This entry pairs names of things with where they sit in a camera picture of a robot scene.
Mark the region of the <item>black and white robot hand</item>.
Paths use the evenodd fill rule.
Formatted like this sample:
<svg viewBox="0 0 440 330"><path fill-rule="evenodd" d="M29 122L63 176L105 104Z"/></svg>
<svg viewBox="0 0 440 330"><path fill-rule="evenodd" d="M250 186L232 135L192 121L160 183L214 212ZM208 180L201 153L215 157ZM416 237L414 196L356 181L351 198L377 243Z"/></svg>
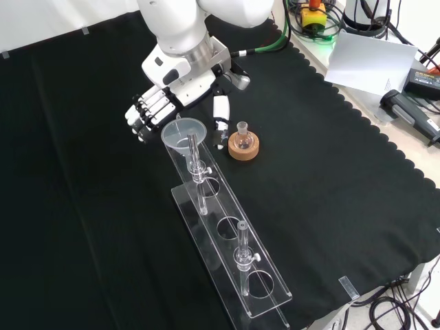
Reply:
<svg viewBox="0 0 440 330"><path fill-rule="evenodd" d="M168 56L159 47L142 63L153 86L133 98L125 113L127 124L139 141L147 142L185 109L213 95L213 144L222 149L229 138L230 103L216 79L229 72L229 50L215 41L213 53L193 63L184 57Z"/></svg>

